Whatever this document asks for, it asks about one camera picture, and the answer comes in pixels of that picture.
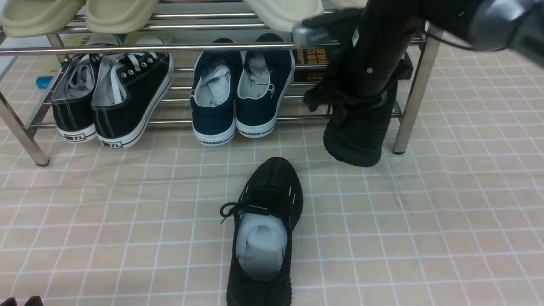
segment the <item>black shoelace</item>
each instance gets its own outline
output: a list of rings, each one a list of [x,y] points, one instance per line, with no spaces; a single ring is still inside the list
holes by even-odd
[[[225,208],[229,206],[231,206],[231,208],[228,210],[227,213],[225,213]],[[252,205],[250,201],[229,202],[221,206],[221,209],[219,210],[219,214],[223,217],[221,224],[223,224],[223,222],[227,220],[227,218],[229,218],[230,216],[240,211],[255,213],[257,215],[263,215],[263,216],[270,215],[267,207]]]

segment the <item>robotic arm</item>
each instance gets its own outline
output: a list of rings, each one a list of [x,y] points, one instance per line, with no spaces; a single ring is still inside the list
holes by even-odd
[[[510,48],[544,67],[544,0],[369,0],[364,9],[345,9],[304,20],[295,43],[315,45],[335,38],[342,56],[305,104],[376,103],[396,82],[395,68],[424,21],[443,28],[475,51]]]

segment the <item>black knit sneaker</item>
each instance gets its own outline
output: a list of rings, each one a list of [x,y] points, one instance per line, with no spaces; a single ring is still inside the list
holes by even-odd
[[[0,304],[0,306],[17,306],[17,301],[14,297],[10,297]],[[44,304],[39,296],[33,296],[24,304],[24,306],[44,306]]]
[[[227,306],[291,305],[292,231],[301,213],[299,178],[281,157],[260,165],[238,202],[221,207],[222,217],[234,216]]]
[[[323,134],[323,144],[335,159],[358,167],[372,167],[381,158],[387,128],[397,98],[395,82],[372,106],[334,106]]]
[[[86,45],[120,44],[116,36],[97,34],[92,36]],[[53,90],[51,97],[53,117],[57,130],[68,142],[87,142],[96,137],[91,100],[102,56],[103,54],[82,54],[73,57]]]

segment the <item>sneaker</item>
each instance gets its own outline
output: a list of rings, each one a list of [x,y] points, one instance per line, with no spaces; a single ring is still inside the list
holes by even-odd
[[[163,41],[144,36],[136,45]],[[122,53],[102,58],[92,97],[93,119],[102,144],[112,149],[134,145],[144,133],[151,113],[162,100],[174,74],[169,52]]]
[[[357,167],[372,167],[380,161],[397,98],[397,85],[395,82],[375,106],[333,107],[323,134],[323,144],[332,157]]]
[[[14,297],[10,297],[0,304],[0,306],[17,306],[17,301]],[[41,301],[41,297],[33,296],[24,304],[24,306],[44,306],[44,304]]]
[[[273,33],[257,42],[279,42]],[[295,71],[290,50],[248,51],[236,92],[236,127],[249,138],[264,137],[274,129],[280,102]]]
[[[87,46],[119,45],[113,35],[94,35]],[[53,90],[53,117],[60,135],[68,142],[87,142],[96,137],[91,101],[103,54],[72,57]]]
[[[220,38],[214,43],[234,41]],[[193,132],[205,146],[226,144],[234,136],[234,93],[242,64],[239,51],[204,52],[196,61],[190,98]]]
[[[234,216],[227,306],[291,305],[292,232],[301,213],[299,178],[281,157],[257,168],[237,203],[223,205],[221,216]]]

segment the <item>black canvas sneaker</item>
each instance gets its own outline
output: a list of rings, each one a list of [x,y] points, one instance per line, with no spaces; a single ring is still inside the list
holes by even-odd
[[[144,36],[136,45],[159,45]],[[102,144],[112,149],[134,145],[144,133],[151,113],[162,100],[174,74],[169,52],[133,52],[102,58],[92,97],[93,119]]]
[[[397,82],[370,105],[334,106],[323,144],[335,159],[358,167],[372,167],[381,158],[381,148],[397,98]]]
[[[301,213],[299,178],[281,157],[257,168],[237,203],[223,205],[221,216],[234,216],[227,306],[291,305],[292,231]]]
[[[113,35],[94,35],[86,45],[119,44],[119,39]],[[96,138],[91,100],[102,56],[103,54],[83,54],[73,57],[53,90],[53,117],[57,130],[68,142],[87,142]]]

